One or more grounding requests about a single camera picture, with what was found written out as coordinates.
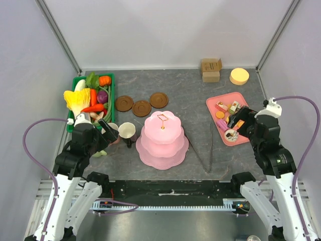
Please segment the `pink striped cake slice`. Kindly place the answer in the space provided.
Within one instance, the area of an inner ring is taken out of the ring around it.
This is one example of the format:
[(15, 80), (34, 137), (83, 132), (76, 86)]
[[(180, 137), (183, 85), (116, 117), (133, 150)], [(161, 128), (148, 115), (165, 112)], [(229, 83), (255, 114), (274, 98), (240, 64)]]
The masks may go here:
[(218, 120), (216, 121), (216, 125), (217, 125), (218, 128), (219, 128), (221, 131), (223, 131), (223, 132), (225, 132), (226, 130), (229, 129), (228, 126), (227, 126), (227, 123), (226, 123), (223, 119), (218, 119)]

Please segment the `green white cake slice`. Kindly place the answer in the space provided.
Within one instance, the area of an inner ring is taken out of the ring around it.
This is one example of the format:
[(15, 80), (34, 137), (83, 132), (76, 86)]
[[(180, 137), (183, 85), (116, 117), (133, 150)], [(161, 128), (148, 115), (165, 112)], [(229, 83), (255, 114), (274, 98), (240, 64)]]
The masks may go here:
[(237, 102), (237, 101), (234, 101), (228, 108), (228, 112), (230, 114), (235, 114), (237, 111), (240, 110), (240, 108), (242, 107), (242, 105)]

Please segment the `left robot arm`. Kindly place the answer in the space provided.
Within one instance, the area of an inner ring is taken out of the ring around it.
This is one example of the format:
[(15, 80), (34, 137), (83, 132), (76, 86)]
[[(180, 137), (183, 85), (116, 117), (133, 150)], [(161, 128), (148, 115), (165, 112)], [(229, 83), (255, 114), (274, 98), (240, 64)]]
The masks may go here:
[(52, 171), (45, 169), (53, 181), (41, 223), (26, 240), (76, 240), (79, 227), (92, 204), (110, 193), (109, 177), (92, 172), (85, 179), (81, 194), (72, 198), (90, 158), (118, 139), (118, 131), (103, 119), (95, 127), (84, 113), (76, 117), (72, 139), (56, 157)]

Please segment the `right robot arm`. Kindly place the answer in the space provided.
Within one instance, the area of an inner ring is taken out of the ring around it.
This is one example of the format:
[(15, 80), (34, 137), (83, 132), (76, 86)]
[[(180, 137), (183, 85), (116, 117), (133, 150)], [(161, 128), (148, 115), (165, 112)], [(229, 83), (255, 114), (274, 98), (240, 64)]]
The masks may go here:
[(249, 139), (256, 163), (266, 176), (278, 207), (275, 208), (262, 194), (250, 172), (232, 176), (230, 193), (237, 198), (244, 197), (250, 203), (265, 225), (269, 240), (320, 240), (298, 188), (297, 179), (303, 162), (297, 166), (290, 151), (280, 143), (278, 118), (282, 108), (278, 100), (265, 100), (261, 111), (243, 106), (229, 117), (227, 124), (233, 128), (238, 121), (244, 122), (237, 132)]

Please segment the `red layered cake slice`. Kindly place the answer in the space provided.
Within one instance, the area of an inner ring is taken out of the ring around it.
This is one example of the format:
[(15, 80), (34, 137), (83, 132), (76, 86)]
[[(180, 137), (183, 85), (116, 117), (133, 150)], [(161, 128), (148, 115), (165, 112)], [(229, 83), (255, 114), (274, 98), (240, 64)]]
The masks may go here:
[(221, 101), (219, 101), (215, 104), (215, 108), (223, 113), (228, 111), (228, 107)]

